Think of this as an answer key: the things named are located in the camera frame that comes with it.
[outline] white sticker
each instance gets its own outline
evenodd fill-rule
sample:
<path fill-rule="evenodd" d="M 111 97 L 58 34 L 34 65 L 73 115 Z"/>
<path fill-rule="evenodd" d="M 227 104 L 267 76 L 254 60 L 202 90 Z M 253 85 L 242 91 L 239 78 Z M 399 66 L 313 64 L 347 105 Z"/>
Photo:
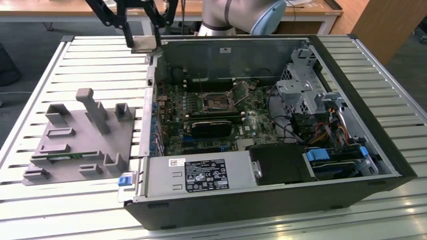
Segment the white sticker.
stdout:
<path fill-rule="evenodd" d="M 186 158 L 174 158 L 169 160 L 170 167 L 182 167 L 185 166 Z"/>

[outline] table leg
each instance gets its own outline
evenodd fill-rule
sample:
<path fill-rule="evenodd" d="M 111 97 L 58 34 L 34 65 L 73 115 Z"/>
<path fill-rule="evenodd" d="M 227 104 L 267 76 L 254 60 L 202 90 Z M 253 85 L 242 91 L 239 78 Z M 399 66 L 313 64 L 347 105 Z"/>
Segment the table leg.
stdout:
<path fill-rule="evenodd" d="M 43 22 L 43 26 L 47 31 L 54 31 L 54 22 Z"/>
<path fill-rule="evenodd" d="M 146 36 L 154 35 L 153 22 L 149 20 L 141 20 L 142 30 Z"/>
<path fill-rule="evenodd" d="M 318 34 L 321 35 L 330 34 L 337 18 L 338 16 L 335 15 L 326 17 L 325 21 L 322 22 Z"/>

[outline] power supply label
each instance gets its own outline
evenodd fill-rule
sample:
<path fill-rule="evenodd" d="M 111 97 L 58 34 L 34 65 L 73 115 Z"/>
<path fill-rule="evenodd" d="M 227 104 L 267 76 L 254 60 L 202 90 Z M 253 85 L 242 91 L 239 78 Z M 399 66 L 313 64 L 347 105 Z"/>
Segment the power supply label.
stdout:
<path fill-rule="evenodd" d="M 229 188 L 225 159 L 186 162 L 186 190 L 189 193 Z"/>

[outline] motherboard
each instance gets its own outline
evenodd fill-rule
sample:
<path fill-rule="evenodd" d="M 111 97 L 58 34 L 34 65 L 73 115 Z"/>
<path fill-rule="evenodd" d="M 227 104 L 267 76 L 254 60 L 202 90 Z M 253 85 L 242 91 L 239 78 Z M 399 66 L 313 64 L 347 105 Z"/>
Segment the motherboard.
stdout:
<path fill-rule="evenodd" d="M 245 151 L 278 142 L 266 109 L 269 86 L 257 79 L 215 84 L 193 79 L 157 89 L 166 156 Z"/>

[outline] green circuit board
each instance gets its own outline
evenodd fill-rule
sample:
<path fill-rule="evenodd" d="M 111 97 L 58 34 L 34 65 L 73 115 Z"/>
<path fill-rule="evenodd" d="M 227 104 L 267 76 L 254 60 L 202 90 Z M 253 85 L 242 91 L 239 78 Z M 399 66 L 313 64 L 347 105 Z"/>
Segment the green circuit board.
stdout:
<path fill-rule="evenodd" d="M 239 150 L 238 140 L 249 140 L 254 144 L 278 142 L 278 133 L 271 124 L 266 110 L 267 87 L 257 87 L 250 81 L 237 83 L 227 92 L 187 92 L 182 85 L 166 84 L 158 89 L 162 128 L 165 132 L 165 155 L 203 153 L 207 149 L 219 152 Z M 223 109 L 223 99 L 229 98 L 233 107 Z M 215 109 L 209 111 L 234 111 L 239 113 L 241 124 L 233 124 L 231 134 L 219 138 L 194 138 L 186 115 L 205 113 L 207 104 Z"/>

